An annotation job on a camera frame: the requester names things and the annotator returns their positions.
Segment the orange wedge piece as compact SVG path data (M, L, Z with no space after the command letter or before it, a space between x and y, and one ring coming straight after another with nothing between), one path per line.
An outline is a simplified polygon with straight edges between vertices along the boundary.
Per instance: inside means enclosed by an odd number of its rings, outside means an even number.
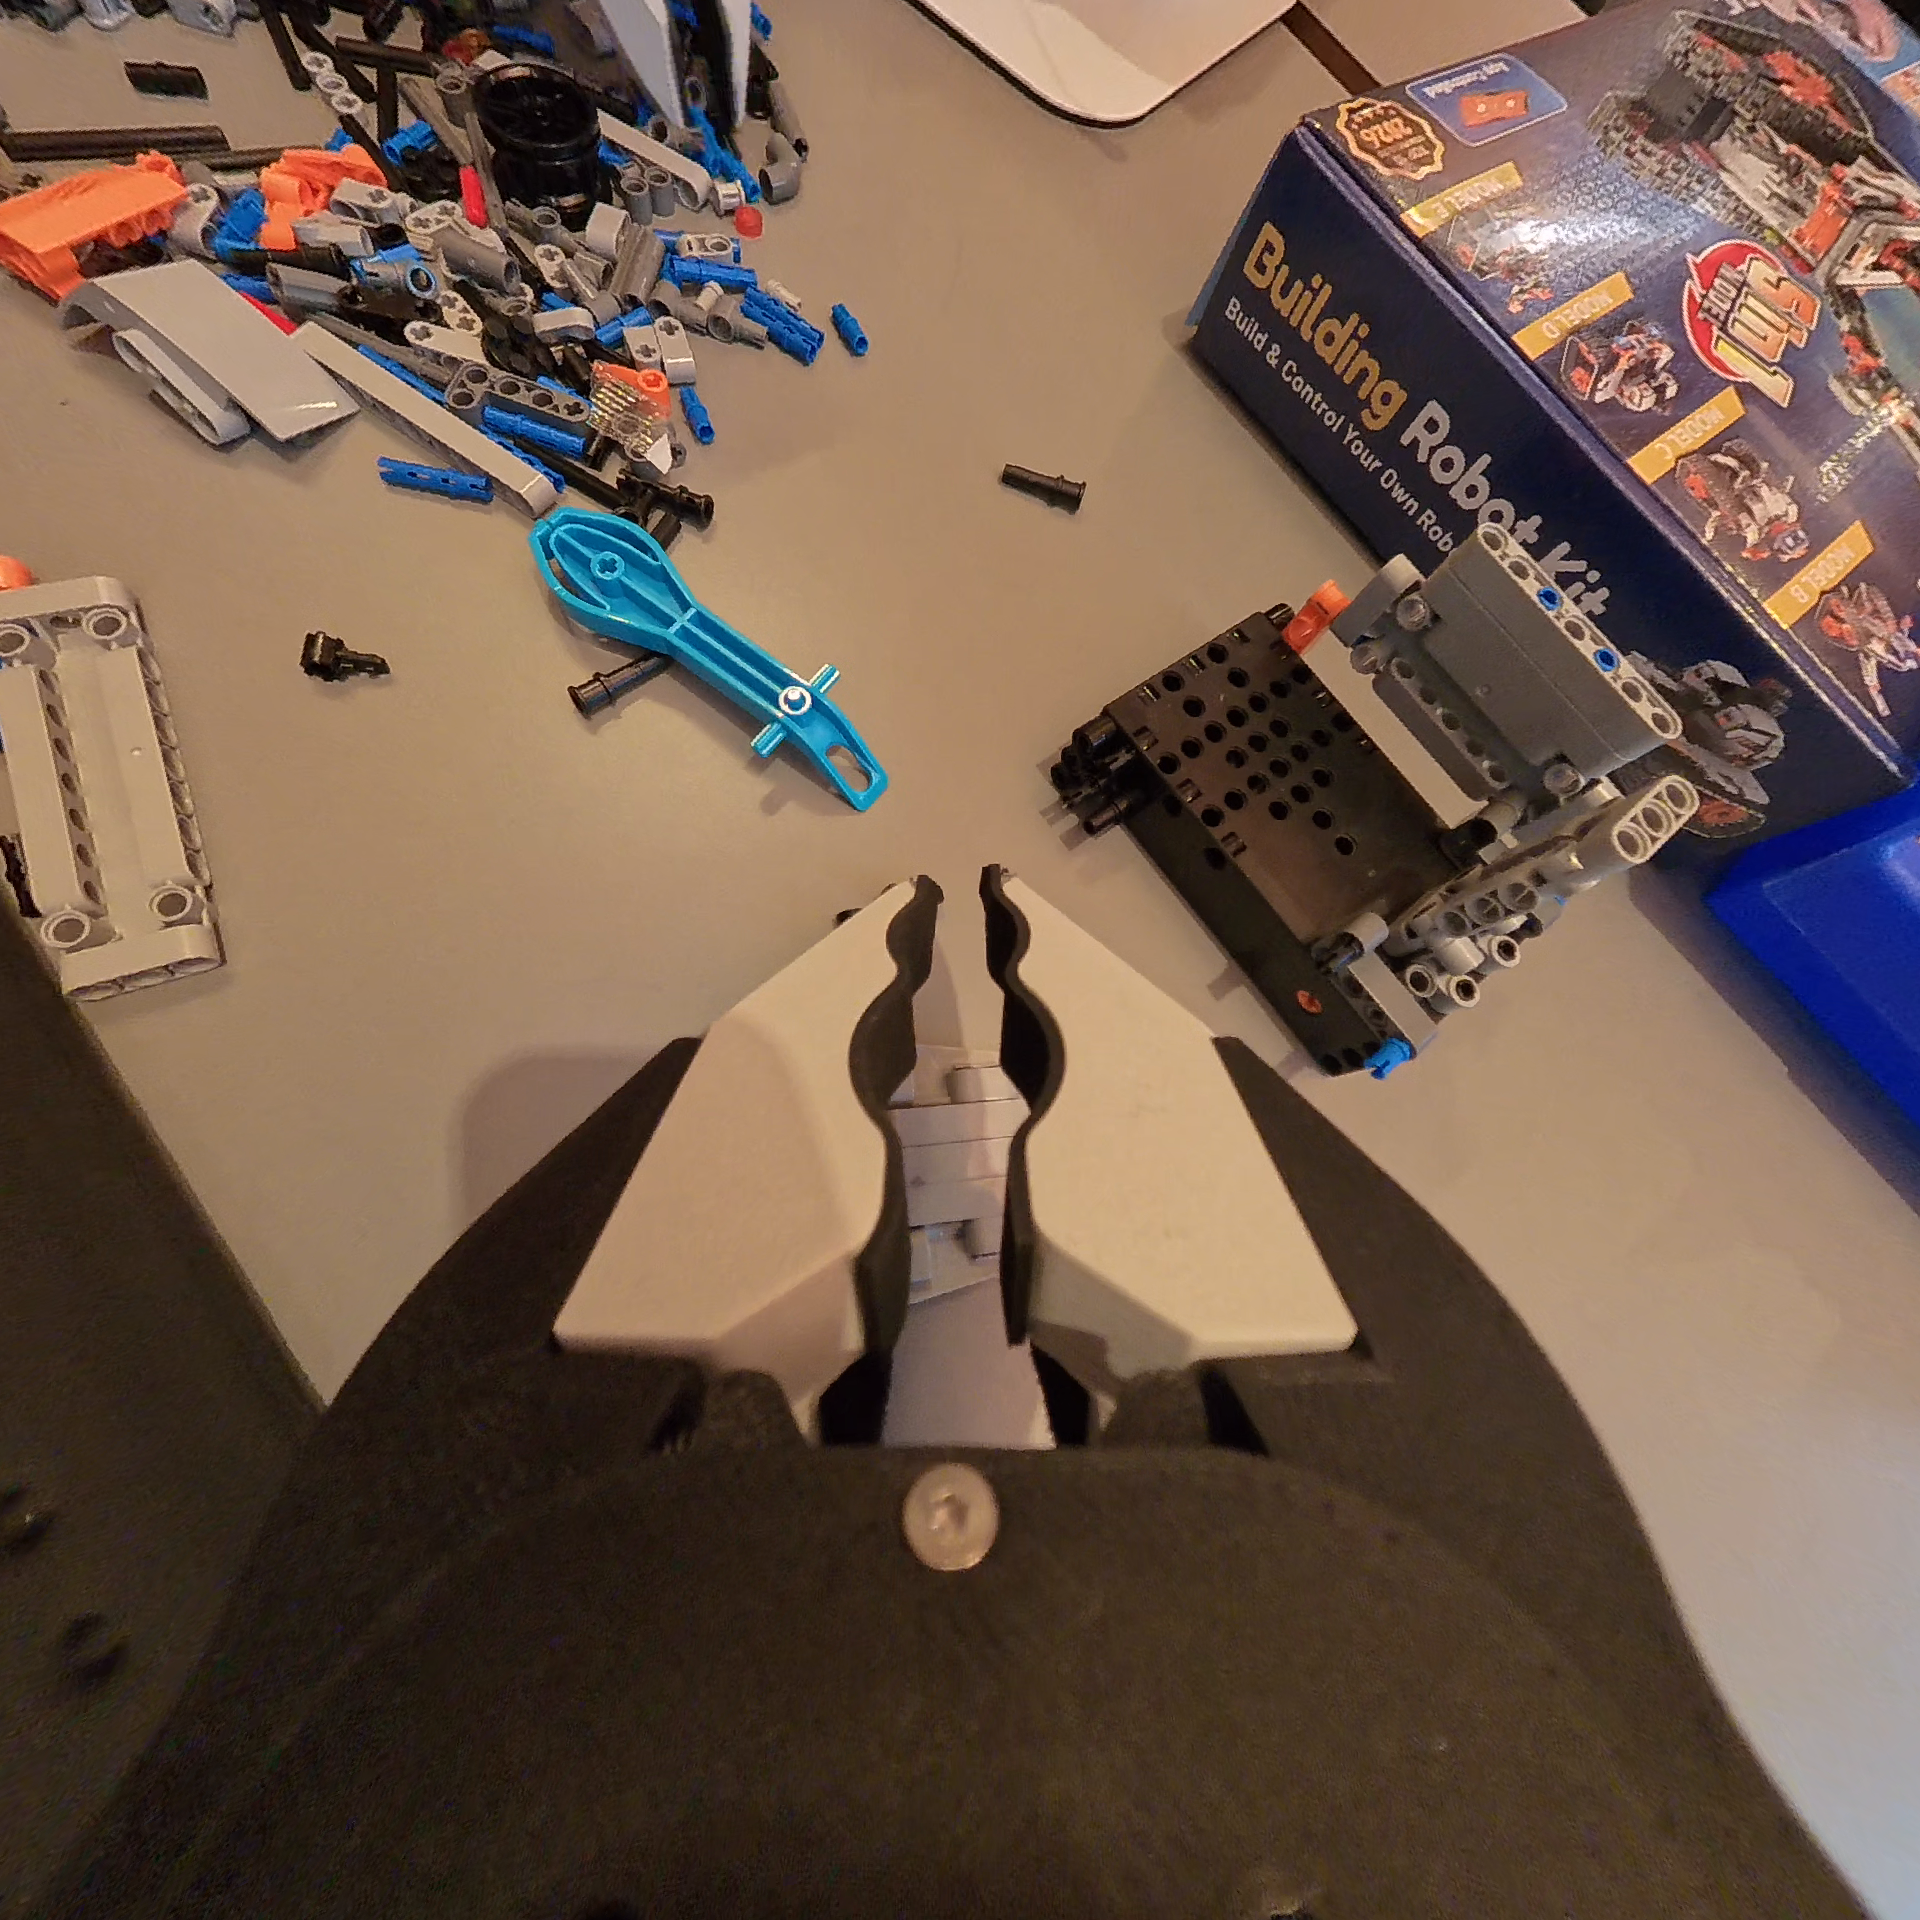
M3 206L3 267L63 303L83 287L81 254L118 250L167 230L185 202L179 167L161 154L52 182Z

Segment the blue plastic bin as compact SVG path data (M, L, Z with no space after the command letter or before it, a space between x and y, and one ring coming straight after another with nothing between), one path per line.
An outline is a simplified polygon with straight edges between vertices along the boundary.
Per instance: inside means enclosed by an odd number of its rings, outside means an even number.
M1739 855L1708 909L1915 1126L1915 784Z

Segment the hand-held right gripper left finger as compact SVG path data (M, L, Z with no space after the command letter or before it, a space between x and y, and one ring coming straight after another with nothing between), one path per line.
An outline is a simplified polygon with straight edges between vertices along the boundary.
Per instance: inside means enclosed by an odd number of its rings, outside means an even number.
M578 1354L772 1378L817 1435L820 1399L899 1345L903 1149L943 887L892 886L702 1035L561 1310Z

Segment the white book stand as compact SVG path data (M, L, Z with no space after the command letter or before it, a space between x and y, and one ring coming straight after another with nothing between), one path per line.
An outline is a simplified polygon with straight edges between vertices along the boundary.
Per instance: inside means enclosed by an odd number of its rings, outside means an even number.
M1129 128L1295 10L1292 2L918 2L1039 105Z

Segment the cyan frame piece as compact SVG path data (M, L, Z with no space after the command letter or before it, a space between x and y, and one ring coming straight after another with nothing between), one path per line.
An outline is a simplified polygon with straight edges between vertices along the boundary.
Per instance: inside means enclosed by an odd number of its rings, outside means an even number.
M839 669L804 677L784 666L699 601L649 533L609 513L553 510L531 549L574 624L686 669L755 721L758 757L799 753L860 813L887 791L881 759L832 697Z

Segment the black perforated panel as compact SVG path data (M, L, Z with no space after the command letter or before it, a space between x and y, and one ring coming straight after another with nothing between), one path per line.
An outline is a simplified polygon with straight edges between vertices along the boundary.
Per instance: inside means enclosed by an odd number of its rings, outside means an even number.
M171 1711L318 1416L251 1285L3 925L3 1894Z

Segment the pile of building kit parts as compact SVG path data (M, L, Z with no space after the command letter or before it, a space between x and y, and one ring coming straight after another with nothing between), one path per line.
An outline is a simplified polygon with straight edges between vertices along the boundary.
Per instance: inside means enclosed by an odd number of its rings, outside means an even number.
M20 128L6 202L143 154L185 182L171 224L81 254L86 280L199 262L271 318L362 413L431 458L383 461L393 489L514 498L567 491L672 538L707 527L679 486L711 446L699 350L809 368L831 339L865 358L847 304L811 318L758 271L762 221L804 183L809 142L763 6L723 6L723 85L698 66L644 88L586 6L6 6L41 35L171 22L217 42L268 35L311 135L244 146L209 120ZM478 72L547 64L599 110L599 200L506 200L474 107Z

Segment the grey curved panel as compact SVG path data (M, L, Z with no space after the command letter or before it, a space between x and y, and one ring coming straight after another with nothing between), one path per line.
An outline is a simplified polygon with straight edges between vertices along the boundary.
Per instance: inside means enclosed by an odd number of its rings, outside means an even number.
M294 443L359 413L327 370L199 262L86 280L57 317L68 329L108 327L121 362L215 449L256 429Z

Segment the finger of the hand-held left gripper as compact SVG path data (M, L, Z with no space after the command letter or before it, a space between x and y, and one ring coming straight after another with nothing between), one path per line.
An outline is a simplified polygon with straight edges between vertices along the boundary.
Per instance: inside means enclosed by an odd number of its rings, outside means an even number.
M681 88L699 66L723 85L721 2L591 2L594 32L625 57L644 88Z

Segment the robot kit box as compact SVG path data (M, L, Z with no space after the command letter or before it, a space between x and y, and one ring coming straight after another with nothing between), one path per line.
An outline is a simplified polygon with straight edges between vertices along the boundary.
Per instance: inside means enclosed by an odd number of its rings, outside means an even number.
M1715 834L1915 775L1915 22L1622 6L1313 113L1188 326L1375 554L1521 542Z

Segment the grey frame piece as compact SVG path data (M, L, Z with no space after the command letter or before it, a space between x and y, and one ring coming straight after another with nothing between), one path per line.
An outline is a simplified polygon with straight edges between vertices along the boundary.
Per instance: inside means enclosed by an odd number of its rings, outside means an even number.
M63 994L102 1002L217 969L199 815L131 589L6 591L3 737L35 939Z

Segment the black base plate assembly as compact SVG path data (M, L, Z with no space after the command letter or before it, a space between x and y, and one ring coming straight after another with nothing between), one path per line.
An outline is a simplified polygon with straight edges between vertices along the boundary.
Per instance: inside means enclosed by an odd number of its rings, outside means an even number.
M1321 1072L1375 1079L1568 904L1682 830L1751 833L1788 689L1635 654L1484 522L1257 611L1108 699L1049 782L1127 830Z

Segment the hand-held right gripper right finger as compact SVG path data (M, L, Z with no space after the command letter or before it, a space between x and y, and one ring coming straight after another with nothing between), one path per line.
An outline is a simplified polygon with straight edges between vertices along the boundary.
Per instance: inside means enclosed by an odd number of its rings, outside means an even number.
M1146 1377L1347 1354L1353 1312L1233 1078L1264 1063L1003 867L979 895L1026 1104L999 1293L1051 1439L1087 1446Z

